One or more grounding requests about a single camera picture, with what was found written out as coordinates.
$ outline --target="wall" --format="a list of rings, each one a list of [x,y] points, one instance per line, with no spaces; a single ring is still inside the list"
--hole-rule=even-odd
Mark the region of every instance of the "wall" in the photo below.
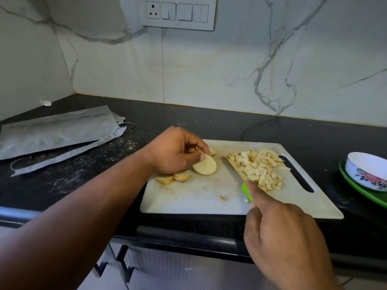
[[[0,0],[0,120],[74,88],[46,0]]]
[[[218,0],[213,32],[48,1],[76,92],[387,126],[387,0]]]

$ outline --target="cutting board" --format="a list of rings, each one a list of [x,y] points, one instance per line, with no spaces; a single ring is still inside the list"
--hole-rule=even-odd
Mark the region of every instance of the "cutting board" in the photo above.
[[[228,154],[250,148],[268,148],[284,156],[306,180],[314,191],[302,188],[290,171],[276,169],[283,176],[283,190],[269,191],[272,197],[284,203],[293,203],[314,218],[342,219],[344,215],[293,157],[278,143],[204,140],[217,154],[213,157],[217,170],[212,175],[200,175],[191,169],[191,178],[186,182],[162,185],[152,177],[146,186],[140,210],[143,213],[162,214],[246,214],[250,205],[241,191],[242,178],[229,161]]]

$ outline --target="hand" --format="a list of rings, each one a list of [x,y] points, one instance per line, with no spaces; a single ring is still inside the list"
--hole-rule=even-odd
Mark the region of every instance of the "hand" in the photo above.
[[[155,173],[172,174],[205,159],[196,147],[210,153],[208,146],[198,136],[181,127],[172,126],[140,150],[140,153],[149,161]]]
[[[246,184],[256,207],[246,216],[244,242],[262,273],[281,290],[342,289],[313,217]]]

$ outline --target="white bowl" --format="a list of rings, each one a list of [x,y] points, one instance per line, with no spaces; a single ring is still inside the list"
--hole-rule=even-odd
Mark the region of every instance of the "white bowl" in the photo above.
[[[358,184],[387,192],[387,160],[368,153],[349,153],[345,170]]]

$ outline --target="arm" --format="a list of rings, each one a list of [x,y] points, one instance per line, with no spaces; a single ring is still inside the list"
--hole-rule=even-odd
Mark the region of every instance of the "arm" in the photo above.
[[[281,290],[343,290],[312,216],[273,199],[253,182],[247,186],[254,207],[246,216],[244,242],[262,273]]]
[[[0,240],[0,289],[76,289],[101,256],[148,179],[210,153],[197,136],[170,127],[142,150],[95,177]]]

